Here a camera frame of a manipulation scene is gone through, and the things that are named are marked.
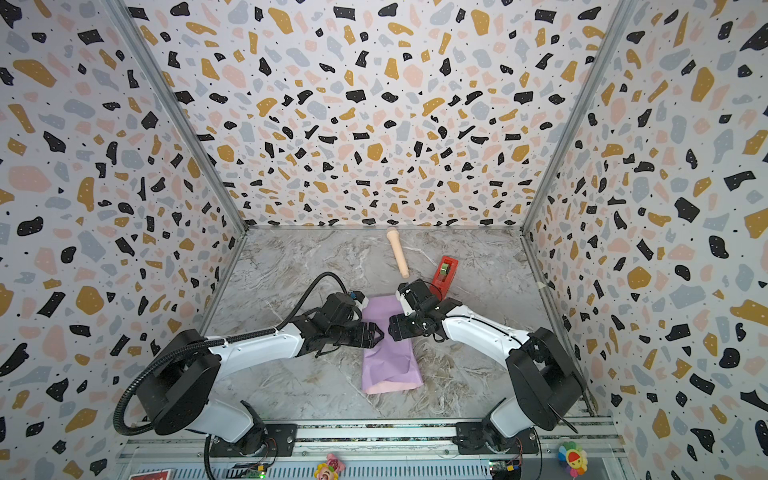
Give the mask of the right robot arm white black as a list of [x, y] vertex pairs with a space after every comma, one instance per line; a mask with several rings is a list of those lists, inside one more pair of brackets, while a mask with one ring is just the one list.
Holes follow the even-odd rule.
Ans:
[[507, 369], [513, 395], [484, 418], [483, 429], [490, 438], [512, 438], [534, 427], [551, 431], [582, 397], [584, 379], [551, 330], [526, 331], [503, 325], [456, 299], [439, 298], [421, 279], [400, 284], [396, 298], [403, 312], [389, 320], [393, 340], [451, 340]]

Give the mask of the red tape dispenser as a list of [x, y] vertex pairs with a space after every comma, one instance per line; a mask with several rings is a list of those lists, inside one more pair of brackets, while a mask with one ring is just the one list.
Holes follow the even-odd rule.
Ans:
[[440, 298], [447, 297], [453, 279], [458, 271], [459, 261], [450, 257], [443, 256], [430, 282], [431, 290]]

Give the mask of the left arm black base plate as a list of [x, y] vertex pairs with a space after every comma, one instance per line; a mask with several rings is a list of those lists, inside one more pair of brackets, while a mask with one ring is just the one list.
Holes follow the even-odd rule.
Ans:
[[208, 449], [212, 458], [262, 459], [290, 457], [297, 440], [295, 423], [267, 423], [255, 426], [237, 442], [213, 442]]

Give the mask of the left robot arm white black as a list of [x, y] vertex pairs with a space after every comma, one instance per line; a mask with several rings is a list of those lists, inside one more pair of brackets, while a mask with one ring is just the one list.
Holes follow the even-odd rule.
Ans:
[[282, 327], [230, 337], [182, 332], [159, 355], [167, 363], [144, 377], [136, 390], [151, 431], [170, 435], [188, 430], [231, 444], [258, 442], [263, 422], [255, 409], [247, 402], [234, 406], [212, 398], [217, 381], [276, 360], [319, 357], [340, 347], [375, 348], [385, 334], [362, 320], [366, 305], [359, 291], [339, 292]]

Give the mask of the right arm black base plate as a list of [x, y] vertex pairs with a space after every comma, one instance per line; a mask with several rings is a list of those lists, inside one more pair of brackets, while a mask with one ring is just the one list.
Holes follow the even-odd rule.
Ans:
[[458, 422], [452, 443], [461, 455], [525, 455], [538, 454], [539, 446], [533, 428], [506, 437], [486, 421]]

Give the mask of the pink wrapping paper sheet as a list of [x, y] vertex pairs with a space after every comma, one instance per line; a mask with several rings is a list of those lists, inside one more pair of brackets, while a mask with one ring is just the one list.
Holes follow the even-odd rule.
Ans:
[[395, 341], [388, 333], [390, 318], [402, 313], [395, 295], [370, 297], [363, 310], [363, 320], [375, 323], [384, 334], [374, 348], [363, 351], [362, 390], [366, 394], [407, 391], [423, 385], [411, 340]]

